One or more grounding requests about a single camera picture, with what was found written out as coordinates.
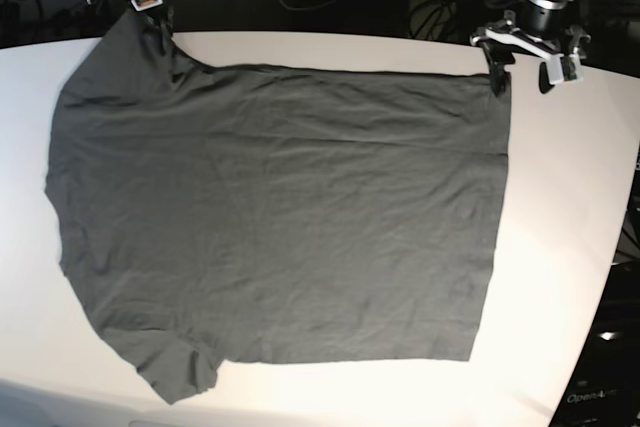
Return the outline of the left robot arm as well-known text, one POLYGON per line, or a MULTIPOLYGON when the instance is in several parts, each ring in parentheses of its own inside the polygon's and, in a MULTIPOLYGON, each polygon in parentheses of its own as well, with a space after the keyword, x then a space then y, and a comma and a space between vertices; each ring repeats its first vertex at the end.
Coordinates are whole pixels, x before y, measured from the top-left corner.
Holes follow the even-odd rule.
POLYGON ((470 43, 485 55, 495 96, 504 94, 510 84, 505 67, 515 63, 517 50, 541 60, 538 88, 542 94, 584 78, 584 45, 591 36, 582 25, 578 0, 485 0, 485 6, 500 10, 503 16, 477 28, 470 43))

